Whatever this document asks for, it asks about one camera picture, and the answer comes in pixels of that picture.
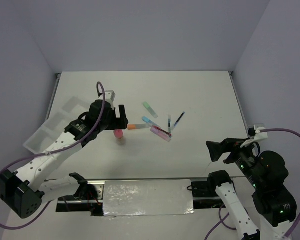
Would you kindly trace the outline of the orange cap highlighter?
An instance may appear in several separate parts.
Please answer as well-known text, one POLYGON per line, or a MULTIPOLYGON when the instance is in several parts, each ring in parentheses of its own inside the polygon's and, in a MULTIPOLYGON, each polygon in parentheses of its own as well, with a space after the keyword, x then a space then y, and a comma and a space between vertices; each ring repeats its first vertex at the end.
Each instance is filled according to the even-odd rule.
POLYGON ((141 130, 141 129, 148 129, 150 127, 149 124, 143 123, 143 124, 128 124, 127 129, 128 130, 141 130))

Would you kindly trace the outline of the pink cap glue stick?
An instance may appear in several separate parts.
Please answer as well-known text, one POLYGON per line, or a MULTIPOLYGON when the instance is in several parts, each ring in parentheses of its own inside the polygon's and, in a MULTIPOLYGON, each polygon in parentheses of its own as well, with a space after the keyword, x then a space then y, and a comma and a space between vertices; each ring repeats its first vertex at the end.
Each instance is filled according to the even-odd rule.
POLYGON ((116 139, 116 143, 120 146, 126 144, 126 139, 124 137, 124 131, 122 129, 116 129, 113 131, 114 137, 116 139))

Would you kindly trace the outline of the purple cap highlighter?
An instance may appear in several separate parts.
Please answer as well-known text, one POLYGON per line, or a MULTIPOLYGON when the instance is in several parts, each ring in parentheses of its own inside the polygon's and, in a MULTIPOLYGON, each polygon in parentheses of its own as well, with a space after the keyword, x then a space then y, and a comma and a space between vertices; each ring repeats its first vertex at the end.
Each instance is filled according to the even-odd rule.
POLYGON ((163 139, 163 140, 165 140, 165 141, 167 141, 167 142, 170 142, 170 141, 171 141, 171 138, 170 138, 169 135, 167 135, 166 133, 164 133, 163 131, 161 131, 161 130, 155 128, 155 127, 152 127, 152 128, 150 129, 150 131, 151 131, 153 134, 157 135, 158 137, 160 137, 161 139, 163 139))

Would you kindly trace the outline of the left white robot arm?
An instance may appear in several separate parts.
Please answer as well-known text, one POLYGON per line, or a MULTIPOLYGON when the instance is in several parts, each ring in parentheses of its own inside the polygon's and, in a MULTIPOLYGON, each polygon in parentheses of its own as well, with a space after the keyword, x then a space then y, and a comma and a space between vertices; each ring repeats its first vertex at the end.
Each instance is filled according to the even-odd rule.
POLYGON ((94 188, 80 174, 74 172, 59 179, 49 176, 102 131, 125 130, 129 123, 126 109, 124 105, 118 108, 120 116, 116 116, 116 109, 109 101, 96 100, 39 157, 15 172, 7 169, 1 173, 1 200, 21 219, 26 219, 45 202, 63 196, 85 198, 94 188))

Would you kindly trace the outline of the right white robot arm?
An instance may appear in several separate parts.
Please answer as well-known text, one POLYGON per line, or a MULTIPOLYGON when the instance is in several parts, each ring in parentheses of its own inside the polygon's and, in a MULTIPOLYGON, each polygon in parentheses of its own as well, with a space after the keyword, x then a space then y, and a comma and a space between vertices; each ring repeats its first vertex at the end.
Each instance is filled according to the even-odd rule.
POLYGON ((284 185, 289 172, 284 159, 274 151, 261 151, 258 143, 244 145, 244 139, 207 141, 212 162, 228 153, 223 161, 235 164, 252 185, 252 200, 260 217, 256 226, 239 200, 235 184, 224 170, 208 176, 207 190, 219 196, 235 224, 240 240, 283 240, 296 219, 297 203, 284 185))

